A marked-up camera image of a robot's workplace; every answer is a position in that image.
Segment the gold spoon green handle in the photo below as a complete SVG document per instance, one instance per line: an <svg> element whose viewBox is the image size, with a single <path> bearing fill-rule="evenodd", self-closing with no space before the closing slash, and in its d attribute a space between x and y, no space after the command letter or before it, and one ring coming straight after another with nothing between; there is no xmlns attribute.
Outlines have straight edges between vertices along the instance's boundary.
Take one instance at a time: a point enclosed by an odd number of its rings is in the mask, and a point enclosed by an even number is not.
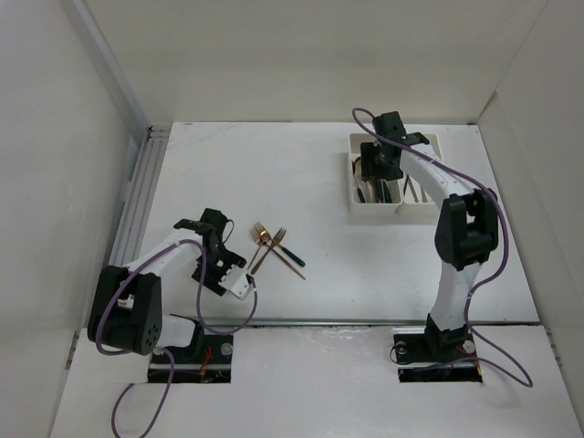
<svg viewBox="0 0 584 438"><path fill-rule="evenodd" d="M360 162L360 158L357 158L355 161L351 162L351 172L352 172L352 179L354 182L354 187L356 190L356 193L358 195L359 201L360 203L366 203L366 197L364 195L364 192L362 191L360 184L358 182L358 179L356 178L356 170L357 170L357 164Z"/></svg>

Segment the black fork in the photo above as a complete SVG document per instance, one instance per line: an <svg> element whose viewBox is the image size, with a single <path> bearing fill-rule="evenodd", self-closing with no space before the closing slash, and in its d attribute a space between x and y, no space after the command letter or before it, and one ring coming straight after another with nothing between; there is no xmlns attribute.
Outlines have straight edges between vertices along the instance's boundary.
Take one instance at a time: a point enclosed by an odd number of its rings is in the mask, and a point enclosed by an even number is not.
<svg viewBox="0 0 584 438"><path fill-rule="evenodd" d="M408 186L407 193L410 193L411 194L411 198L412 198L412 200L414 202L417 203L419 201L418 193L415 190L415 187L413 185L413 182L412 182L412 179L411 178L410 178L410 183L409 183L409 186Z"/></svg>

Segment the copper fork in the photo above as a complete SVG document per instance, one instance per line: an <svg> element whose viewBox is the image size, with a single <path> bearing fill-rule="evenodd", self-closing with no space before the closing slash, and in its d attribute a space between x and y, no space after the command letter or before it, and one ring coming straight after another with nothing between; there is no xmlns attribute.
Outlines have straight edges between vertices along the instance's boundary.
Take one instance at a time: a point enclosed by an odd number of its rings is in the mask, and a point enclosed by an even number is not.
<svg viewBox="0 0 584 438"><path fill-rule="evenodd" d="M262 246L271 240L271 234L259 222L256 222L250 228L249 232L257 244L257 249L252 257L252 260L250 261L250 264L253 264Z"/></svg>

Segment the copper long spoon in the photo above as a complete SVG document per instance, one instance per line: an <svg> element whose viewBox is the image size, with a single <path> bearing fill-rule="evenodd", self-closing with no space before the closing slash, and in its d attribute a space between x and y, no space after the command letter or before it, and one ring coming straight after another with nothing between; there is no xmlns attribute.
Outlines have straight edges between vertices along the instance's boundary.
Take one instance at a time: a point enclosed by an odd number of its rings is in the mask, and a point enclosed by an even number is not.
<svg viewBox="0 0 584 438"><path fill-rule="evenodd" d="M375 191L376 202L385 203L385 192L383 182L379 179L372 178L371 184Z"/></svg>

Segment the silver slotted spoon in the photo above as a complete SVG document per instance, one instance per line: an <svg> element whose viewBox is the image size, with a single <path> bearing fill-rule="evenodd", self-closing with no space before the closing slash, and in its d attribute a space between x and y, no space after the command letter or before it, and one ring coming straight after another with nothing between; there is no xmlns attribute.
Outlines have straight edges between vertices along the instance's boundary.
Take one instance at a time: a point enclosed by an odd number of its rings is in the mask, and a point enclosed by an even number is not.
<svg viewBox="0 0 584 438"><path fill-rule="evenodd" d="M383 193L383 201L385 203L392 203L391 193L389 190L389 186L386 180L381 181L382 193Z"/></svg>

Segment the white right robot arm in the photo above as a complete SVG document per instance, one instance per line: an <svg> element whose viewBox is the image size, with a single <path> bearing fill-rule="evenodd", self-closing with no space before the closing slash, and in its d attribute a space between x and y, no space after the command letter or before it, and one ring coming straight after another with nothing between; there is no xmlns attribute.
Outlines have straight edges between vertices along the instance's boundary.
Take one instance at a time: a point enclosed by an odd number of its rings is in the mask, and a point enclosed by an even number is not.
<svg viewBox="0 0 584 438"><path fill-rule="evenodd" d="M360 146L364 178L415 180L439 207L434 246L442 261L437 298L421 333L394 336L400 365L448 362L461 357L473 338L466 306L475 280L498 246L498 220L492 194L448 170L421 133L409 133L398 112L373 116L373 142Z"/></svg>

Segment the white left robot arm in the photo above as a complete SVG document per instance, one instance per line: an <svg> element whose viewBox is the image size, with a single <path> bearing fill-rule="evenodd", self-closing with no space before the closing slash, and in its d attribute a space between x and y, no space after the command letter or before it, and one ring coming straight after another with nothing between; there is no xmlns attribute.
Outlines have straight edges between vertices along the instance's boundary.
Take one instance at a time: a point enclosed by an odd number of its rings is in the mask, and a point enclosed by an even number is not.
<svg viewBox="0 0 584 438"><path fill-rule="evenodd" d="M245 259L224 244L228 222L221 211L207 208L198 220L179 220L146 255L124 266L103 268L88 323L88 337L97 350L108 356L168 350L183 361L198 360L210 326L199 316L165 312L162 292L166 280L193 265L199 291L230 293L239 299L257 293L254 278L245 271Z"/></svg>

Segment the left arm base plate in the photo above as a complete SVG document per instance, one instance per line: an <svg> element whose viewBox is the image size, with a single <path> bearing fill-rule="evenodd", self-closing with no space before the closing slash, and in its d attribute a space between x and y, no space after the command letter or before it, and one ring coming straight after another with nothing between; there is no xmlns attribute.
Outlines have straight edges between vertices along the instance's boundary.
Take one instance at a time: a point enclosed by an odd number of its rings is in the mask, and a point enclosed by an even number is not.
<svg viewBox="0 0 584 438"><path fill-rule="evenodd" d="M234 337L205 335L196 349L168 347L174 357L173 383L230 383Z"/></svg>

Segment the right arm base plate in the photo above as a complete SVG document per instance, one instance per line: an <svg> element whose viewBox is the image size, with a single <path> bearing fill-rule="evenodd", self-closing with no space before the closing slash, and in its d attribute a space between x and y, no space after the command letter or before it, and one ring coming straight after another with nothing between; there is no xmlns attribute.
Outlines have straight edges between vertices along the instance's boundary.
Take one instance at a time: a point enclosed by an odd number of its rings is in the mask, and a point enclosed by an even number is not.
<svg viewBox="0 0 584 438"><path fill-rule="evenodd" d="M395 328L391 360L400 383L474 382L483 377L467 327L441 332L430 327Z"/></svg>

